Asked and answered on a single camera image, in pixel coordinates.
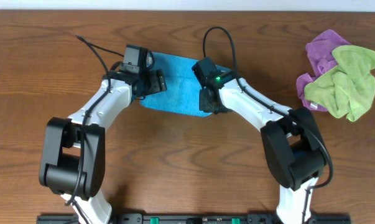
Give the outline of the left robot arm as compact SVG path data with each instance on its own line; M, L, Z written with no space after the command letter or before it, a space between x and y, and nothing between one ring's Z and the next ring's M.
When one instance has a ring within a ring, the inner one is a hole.
M73 207L78 223L111 221L112 207L101 191L106 132L133 100L166 91L163 72L154 64L152 51L127 45L123 61L105 69L100 88L84 106L47 123L39 182Z

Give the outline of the blue cloth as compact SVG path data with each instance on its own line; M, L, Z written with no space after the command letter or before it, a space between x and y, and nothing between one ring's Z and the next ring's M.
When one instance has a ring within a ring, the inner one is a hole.
M154 69L161 69L167 90L147 96L141 101L145 108L206 117L209 113L199 110L201 85L192 71L198 60L178 55L154 52Z

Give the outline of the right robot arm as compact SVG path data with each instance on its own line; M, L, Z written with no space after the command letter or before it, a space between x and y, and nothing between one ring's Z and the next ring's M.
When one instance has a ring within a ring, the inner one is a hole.
M277 216L282 223L307 223L311 194L319 188L330 155L310 110L280 105L251 87L236 72L218 69L210 58L192 71L201 85L199 109L234 111L261 134L267 166L280 185Z

